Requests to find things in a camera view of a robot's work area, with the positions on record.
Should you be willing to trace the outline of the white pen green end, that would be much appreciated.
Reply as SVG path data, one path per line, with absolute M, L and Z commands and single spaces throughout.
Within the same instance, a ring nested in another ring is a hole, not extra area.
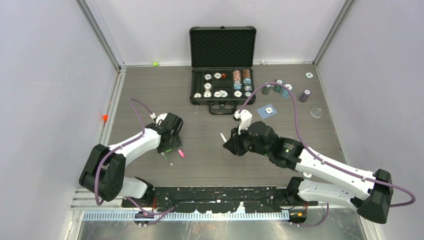
M 227 142 L 227 139 L 226 139 L 226 137 L 224 136 L 224 134 L 223 134 L 223 133 L 220 133 L 220 136 L 221 136 L 221 138 L 222 138 L 223 142 L 224 142 L 224 143 L 226 143 L 226 142 Z

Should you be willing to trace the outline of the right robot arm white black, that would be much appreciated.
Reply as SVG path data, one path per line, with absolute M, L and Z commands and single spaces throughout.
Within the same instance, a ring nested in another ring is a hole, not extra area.
M 223 147 L 235 156 L 247 152 L 268 157 L 277 167 L 312 174 L 326 181 L 313 183 L 297 177 L 289 182 L 285 198 L 291 205 L 326 202 L 355 210 L 361 217 L 385 224 L 393 196 L 391 174 L 383 169 L 361 170 L 326 157 L 292 138 L 278 136 L 262 121 L 247 129 L 237 127 Z

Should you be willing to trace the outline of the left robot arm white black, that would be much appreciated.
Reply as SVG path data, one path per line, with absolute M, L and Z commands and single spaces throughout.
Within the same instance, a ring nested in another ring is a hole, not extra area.
M 126 177 L 126 167 L 151 150 L 164 154 L 181 147 L 179 133 L 184 123 L 171 112 L 153 120 L 140 133 L 123 142 L 110 146 L 97 144 L 92 148 L 79 185 L 94 193 L 98 202 L 110 202 L 117 197 L 131 198 L 141 207 L 153 202 L 153 185 L 140 177 Z

